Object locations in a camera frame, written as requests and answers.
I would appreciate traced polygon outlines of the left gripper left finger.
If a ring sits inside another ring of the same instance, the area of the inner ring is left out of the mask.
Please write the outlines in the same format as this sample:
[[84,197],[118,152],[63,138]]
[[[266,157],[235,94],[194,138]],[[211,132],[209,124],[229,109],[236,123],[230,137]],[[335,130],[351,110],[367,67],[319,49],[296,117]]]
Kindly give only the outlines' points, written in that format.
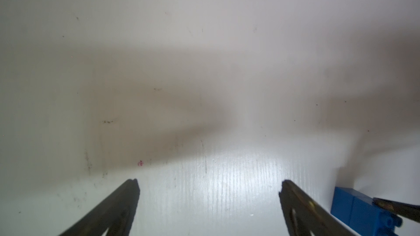
[[128,179],[61,234],[63,236],[128,236],[139,197],[140,187],[137,179]]

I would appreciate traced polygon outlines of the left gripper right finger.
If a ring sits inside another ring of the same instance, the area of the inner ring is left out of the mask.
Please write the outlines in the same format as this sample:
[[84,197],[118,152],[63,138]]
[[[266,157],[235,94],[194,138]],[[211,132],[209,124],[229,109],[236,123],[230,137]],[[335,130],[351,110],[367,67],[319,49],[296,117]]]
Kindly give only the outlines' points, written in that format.
[[282,181],[278,195],[289,235],[353,235],[291,180]]

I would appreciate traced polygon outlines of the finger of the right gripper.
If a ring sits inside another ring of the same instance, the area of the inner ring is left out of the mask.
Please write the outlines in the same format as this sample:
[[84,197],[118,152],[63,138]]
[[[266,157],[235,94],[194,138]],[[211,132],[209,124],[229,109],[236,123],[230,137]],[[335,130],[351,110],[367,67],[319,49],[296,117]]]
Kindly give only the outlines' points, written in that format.
[[373,198],[373,203],[383,209],[380,212],[380,221],[384,224],[402,224],[400,218],[394,219],[396,216],[402,216],[416,223],[420,223],[420,206],[401,203],[382,198]]

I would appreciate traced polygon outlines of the dark blue lego brick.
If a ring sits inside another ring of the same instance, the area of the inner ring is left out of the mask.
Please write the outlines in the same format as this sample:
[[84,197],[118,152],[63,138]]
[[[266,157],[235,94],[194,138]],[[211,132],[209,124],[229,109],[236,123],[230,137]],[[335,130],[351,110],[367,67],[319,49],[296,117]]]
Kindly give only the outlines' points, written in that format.
[[330,213],[346,225],[352,220],[368,217],[373,207],[373,199],[350,188],[336,187]]
[[369,197],[354,197],[348,226],[361,236],[396,236],[402,218],[380,208]]

